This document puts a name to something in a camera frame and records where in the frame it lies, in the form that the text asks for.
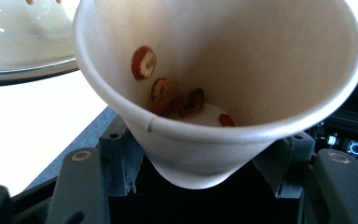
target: white cup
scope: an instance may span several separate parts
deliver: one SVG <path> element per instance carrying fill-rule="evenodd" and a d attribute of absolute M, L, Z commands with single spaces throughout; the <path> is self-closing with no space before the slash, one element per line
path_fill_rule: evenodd
<path fill-rule="evenodd" d="M 91 87 L 158 172 L 188 189 L 219 184 L 275 140 L 325 119 L 358 82 L 358 25 L 340 0 L 82 0 L 75 37 Z M 139 81 L 131 57 L 143 45 L 158 63 Z M 238 127 L 153 114 L 158 77 L 176 92 L 202 88 Z"/>

